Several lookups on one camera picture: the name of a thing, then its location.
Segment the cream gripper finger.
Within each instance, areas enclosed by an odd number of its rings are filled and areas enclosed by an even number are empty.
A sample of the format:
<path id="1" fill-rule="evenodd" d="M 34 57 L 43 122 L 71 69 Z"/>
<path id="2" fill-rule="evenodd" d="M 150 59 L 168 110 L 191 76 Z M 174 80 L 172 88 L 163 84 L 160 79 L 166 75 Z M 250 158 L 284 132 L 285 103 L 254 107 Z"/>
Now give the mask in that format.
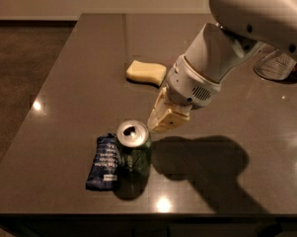
<path id="1" fill-rule="evenodd" d="M 189 121 L 191 106 L 169 105 L 167 110 L 167 129 L 151 129 L 153 132 L 167 132 Z"/>
<path id="2" fill-rule="evenodd" d="M 169 108 L 167 88 L 163 87 L 157 97 L 150 117 L 147 120 L 149 129 L 167 129 L 167 110 Z"/>

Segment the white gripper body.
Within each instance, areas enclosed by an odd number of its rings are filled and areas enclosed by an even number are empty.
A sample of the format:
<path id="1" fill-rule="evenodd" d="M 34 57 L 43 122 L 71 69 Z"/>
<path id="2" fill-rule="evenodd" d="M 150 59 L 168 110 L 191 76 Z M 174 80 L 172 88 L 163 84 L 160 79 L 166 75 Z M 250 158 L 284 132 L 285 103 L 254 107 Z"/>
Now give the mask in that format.
<path id="1" fill-rule="evenodd" d="M 214 83 L 197 74 L 181 55 L 169 70 L 166 77 L 167 94 L 171 102 L 197 110 L 208 106 L 221 84 Z"/>

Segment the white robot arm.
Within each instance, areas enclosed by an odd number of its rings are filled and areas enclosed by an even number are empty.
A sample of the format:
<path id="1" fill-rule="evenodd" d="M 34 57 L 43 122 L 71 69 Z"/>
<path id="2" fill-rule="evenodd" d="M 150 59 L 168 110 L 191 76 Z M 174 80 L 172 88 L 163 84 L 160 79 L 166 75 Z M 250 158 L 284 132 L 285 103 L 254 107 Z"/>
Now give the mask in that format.
<path id="1" fill-rule="evenodd" d="M 262 43 L 297 61 L 297 0 L 209 0 L 215 24 L 203 26 L 166 77 L 148 128 L 165 132 L 189 121 L 207 106 L 234 67 L 246 62 Z"/>

